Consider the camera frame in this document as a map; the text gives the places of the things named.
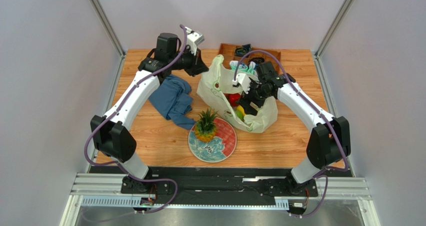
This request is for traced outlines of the pale yellow plastic bag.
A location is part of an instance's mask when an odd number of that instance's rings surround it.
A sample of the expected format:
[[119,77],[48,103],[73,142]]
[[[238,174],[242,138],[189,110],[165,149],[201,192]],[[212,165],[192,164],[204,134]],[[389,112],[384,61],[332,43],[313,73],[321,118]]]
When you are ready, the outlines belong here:
[[263,133],[278,119],[278,107],[274,97],[266,99],[256,116],[236,115],[236,106],[231,105],[231,94],[241,95],[242,88],[233,87],[234,70],[223,66],[223,55],[214,57],[207,72],[201,74],[196,93],[214,111],[233,127],[250,133]]

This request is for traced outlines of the fake pineapple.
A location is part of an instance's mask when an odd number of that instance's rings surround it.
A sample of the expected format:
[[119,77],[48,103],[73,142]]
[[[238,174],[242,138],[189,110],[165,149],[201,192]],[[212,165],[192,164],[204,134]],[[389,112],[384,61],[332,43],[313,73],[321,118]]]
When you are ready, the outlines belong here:
[[195,137],[202,142],[210,142],[217,134],[217,112],[211,108],[201,111],[200,119],[194,125]]

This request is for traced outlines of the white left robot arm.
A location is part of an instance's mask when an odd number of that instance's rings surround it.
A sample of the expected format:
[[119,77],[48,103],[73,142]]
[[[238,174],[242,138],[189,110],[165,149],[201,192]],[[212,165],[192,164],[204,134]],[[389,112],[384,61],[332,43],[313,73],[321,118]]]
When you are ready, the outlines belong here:
[[138,67],[133,82],[120,99],[103,116],[90,121],[89,139],[94,148],[124,168],[126,186],[147,193],[153,190],[152,170],[136,153],[137,142],[130,133],[134,119],[150,95],[171,75],[173,70],[184,70],[190,76],[208,71],[198,46],[204,36],[185,29],[183,41],[172,33],[161,33],[153,48]]

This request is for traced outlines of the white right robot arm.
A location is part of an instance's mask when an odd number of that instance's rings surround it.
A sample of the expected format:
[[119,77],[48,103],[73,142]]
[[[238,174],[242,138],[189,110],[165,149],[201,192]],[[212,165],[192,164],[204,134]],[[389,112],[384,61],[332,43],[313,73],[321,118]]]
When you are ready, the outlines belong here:
[[308,184],[332,164],[343,161],[340,171],[349,169],[347,157],[351,153],[350,125],[343,116],[335,117],[316,104],[293,77],[279,74],[270,61],[256,67],[257,79],[235,72],[233,87],[242,88],[239,104],[247,115],[257,115],[265,100],[275,98],[290,108],[311,133],[306,158],[287,173],[284,189],[290,195],[305,191]]

